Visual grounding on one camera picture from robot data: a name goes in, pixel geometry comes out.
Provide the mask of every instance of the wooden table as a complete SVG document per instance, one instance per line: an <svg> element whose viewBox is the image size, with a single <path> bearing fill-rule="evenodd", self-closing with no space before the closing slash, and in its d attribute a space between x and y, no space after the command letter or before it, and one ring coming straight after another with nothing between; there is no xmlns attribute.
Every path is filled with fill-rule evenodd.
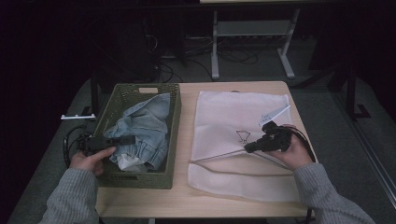
<svg viewBox="0 0 396 224"><path fill-rule="evenodd" d="M193 189L187 184L191 158L195 107L199 91L252 91L287 94L293 124L306 131L286 83L213 82L182 83L181 115L172 189L99 188L96 209L100 217L304 217L299 203L263 203L220 196Z"/></svg>

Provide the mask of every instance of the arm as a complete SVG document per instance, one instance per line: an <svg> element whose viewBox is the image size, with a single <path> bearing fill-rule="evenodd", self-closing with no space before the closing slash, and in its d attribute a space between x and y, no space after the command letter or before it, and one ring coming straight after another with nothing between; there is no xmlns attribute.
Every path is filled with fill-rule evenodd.
<svg viewBox="0 0 396 224"><path fill-rule="evenodd" d="M360 207L336 192L323 165L312 162L295 135L285 152L267 153L294 171L300 201L315 211L318 223L374 223Z"/></svg>
<svg viewBox="0 0 396 224"><path fill-rule="evenodd" d="M96 175L103 172L101 159L110 156L111 147L90 157L77 153L47 200L47 211L40 223L98 223L95 211L98 190Z"/></svg>

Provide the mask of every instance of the white garment bag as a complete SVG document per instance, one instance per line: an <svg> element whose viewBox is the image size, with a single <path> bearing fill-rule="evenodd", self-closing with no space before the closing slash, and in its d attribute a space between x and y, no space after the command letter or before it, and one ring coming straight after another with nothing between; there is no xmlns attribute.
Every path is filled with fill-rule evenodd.
<svg viewBox="0 0 396 224"><path fill-rule="evenodd" d="M289 105L288 95L201 91L198 97L188 183L195 189L264 202L298 202L292 171L246 143L264 135L263 115ZM274 119L292 124L290 107Z"/></svg>

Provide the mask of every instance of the plastic basket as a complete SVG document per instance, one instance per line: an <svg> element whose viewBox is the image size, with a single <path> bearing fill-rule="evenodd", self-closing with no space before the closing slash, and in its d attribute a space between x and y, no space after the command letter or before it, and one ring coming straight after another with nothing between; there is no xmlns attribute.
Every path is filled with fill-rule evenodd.
<svg viewBox="0 0 396 224"><path fill-rule="evenodd" d="M120 170L117 164L109 159L104 160L105 172L99 176L99 186L136 189L171 189L175 167L177 133L180 120L180 88L178 84L117 84L108 100L103 115L98 121L94 136L114 126L122 117L122 113L140 102L144 102L157 94L170 93L171 104L166 121L166 135L169 149L160 168L147 173L132 173Z"/></svg>

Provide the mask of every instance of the gray sweater sleeve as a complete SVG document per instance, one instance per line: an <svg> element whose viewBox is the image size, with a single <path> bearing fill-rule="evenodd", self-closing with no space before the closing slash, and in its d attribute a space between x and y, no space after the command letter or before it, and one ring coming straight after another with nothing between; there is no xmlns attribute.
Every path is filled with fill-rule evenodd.
<svg viewBox="0 0 396 224"><path fill-rule="evenodd" d="M47 200L47 211L40 223L95 223L97 179L93 172L70 168Z"/></svg>
<svg viewBox="0 0 396 224"><path fill-rule="evenodd" d="M355 203L339 195L322 164L310 163L294 171L300 201L315 211L318 223L374 223Z"/></svg>

